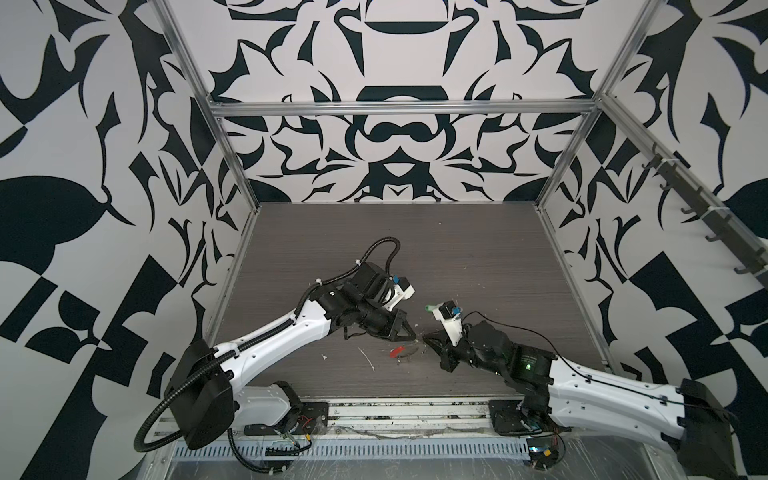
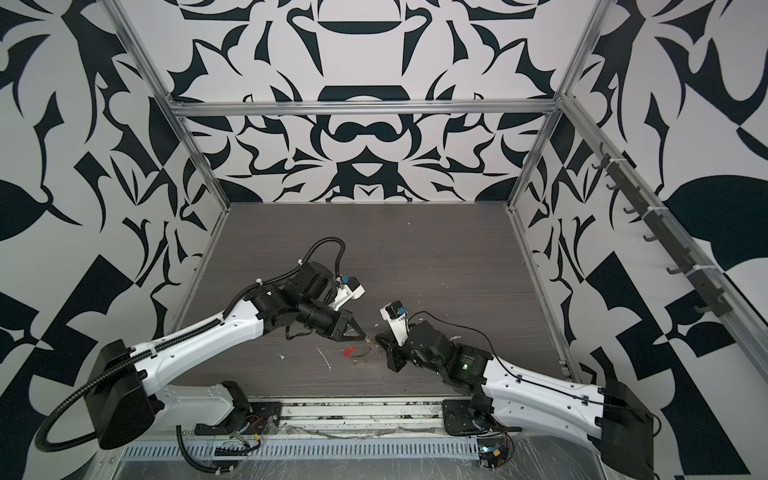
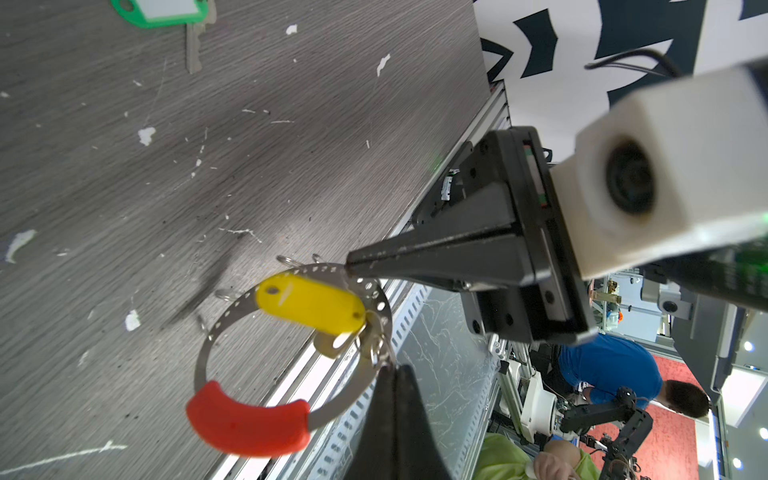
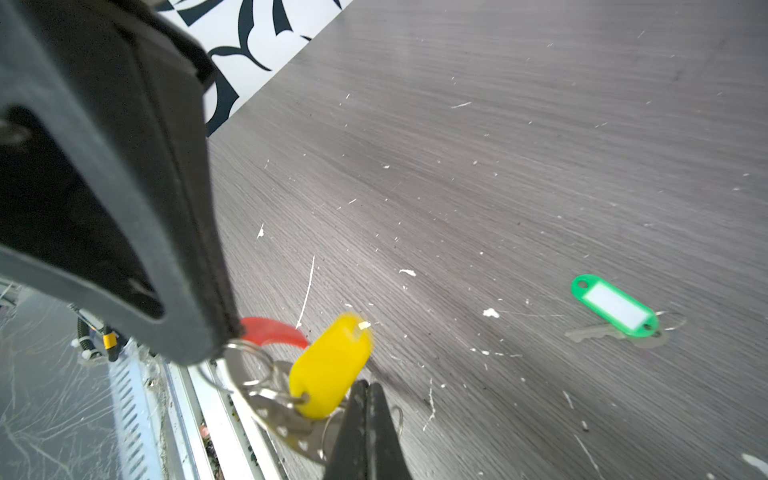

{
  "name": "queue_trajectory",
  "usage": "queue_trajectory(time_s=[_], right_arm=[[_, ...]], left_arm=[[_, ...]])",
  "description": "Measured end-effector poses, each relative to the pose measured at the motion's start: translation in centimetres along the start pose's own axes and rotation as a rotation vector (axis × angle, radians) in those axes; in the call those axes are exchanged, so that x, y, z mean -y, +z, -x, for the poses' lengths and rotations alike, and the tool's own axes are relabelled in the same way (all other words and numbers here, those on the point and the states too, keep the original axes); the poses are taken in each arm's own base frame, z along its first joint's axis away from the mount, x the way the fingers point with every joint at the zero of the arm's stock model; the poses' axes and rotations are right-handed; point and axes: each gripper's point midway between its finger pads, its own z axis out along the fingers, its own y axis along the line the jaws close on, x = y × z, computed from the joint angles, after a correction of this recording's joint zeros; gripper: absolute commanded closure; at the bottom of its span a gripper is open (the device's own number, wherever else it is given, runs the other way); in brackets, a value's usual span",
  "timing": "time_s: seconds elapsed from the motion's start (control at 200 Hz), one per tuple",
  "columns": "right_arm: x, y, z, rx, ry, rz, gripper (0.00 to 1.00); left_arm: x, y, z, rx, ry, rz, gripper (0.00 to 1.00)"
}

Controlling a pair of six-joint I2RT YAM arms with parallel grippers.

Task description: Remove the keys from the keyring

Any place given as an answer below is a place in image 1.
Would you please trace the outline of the metal keyring with red grip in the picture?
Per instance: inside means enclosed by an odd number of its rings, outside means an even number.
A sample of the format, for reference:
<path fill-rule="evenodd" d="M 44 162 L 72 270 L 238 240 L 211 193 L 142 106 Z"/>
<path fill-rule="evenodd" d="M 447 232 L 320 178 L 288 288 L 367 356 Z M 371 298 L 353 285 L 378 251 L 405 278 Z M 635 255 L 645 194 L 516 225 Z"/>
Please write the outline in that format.
<path fill-rule="evenodd" d="M 398 363 L 410 362 L 411 359 L 421 351 L 422 351 L 422 345 L 419 343 L 402 345 L 402 346 L 393 348 L 389 353 L 389 357 L 397 361 Z"/>

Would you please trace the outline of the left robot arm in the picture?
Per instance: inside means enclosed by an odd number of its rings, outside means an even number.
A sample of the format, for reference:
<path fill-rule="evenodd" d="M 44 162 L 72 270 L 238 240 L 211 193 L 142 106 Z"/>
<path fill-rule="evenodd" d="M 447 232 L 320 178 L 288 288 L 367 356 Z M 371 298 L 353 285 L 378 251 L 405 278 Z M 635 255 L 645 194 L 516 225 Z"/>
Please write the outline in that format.
<path fill-rule="evenodd" d="M 192 343 L 163 394 L 178 427 L 173 436 L 200 449 L 236 425 L 292 428 L 301 402 L 287 383 L 260 387 L 253 395 L 244 388 L 291 353 L 352 326 L 388 342 L 413 340 L 398 305 L 414 292 L 407 278 L 364 262 L 347 278 L 311 287 L 294 311 L 245 336 L 214 347 Z"/>

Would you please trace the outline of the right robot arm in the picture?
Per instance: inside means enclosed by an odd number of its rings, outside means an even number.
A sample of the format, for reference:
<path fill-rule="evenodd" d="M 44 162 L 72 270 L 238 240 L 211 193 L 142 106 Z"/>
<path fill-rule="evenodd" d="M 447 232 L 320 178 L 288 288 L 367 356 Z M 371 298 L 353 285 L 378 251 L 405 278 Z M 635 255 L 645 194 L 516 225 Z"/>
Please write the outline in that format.
<path fill-rule="evenodd" d="M 709 388 L 631 380 L 513 342 L 489 322 L 425 335 L 451 372 L 464 362 L 523 395 L 522 409 L 560 428 L 586 429 L 666 449 L 690 476 L 735 479 L 731 418 Z"/>

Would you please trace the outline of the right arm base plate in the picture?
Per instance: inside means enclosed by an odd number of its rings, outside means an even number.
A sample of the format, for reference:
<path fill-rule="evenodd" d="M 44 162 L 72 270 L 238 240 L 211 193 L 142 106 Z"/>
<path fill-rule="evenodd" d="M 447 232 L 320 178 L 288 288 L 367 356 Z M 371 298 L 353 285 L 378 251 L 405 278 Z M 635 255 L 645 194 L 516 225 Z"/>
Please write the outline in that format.
<path fill-rule="evenodd" d="M 500 436 L 536 436 L 570 432 L 548 416 L 522 407 L 522 400 L 493 399 L 488 402 L 493 431 Z"/>

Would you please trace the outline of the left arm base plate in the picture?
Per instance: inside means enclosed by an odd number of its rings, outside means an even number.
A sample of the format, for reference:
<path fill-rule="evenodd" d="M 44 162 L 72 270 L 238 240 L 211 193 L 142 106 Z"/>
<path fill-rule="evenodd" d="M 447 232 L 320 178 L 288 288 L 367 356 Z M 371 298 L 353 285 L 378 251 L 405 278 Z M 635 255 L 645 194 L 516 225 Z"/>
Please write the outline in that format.
<path fill-rule="evenodd" d="M 301 406 L 292 407 L 285 418 L 274 426 L 252 424 L 244 427 L 246 436 L 266 436 L 283 433 L 312 433 L 326 426 L 329 413 L 329 403 L 325 401 L 305 402 Z"/>

